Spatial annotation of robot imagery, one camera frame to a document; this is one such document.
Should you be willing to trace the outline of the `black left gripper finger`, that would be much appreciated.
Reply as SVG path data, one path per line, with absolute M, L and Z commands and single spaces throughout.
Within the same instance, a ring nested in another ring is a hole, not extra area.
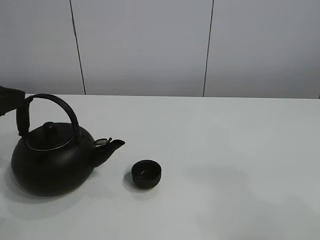
M 22 90 L 0 87 L 0 116 L 21 108 L 25 104 L 26 93 Z

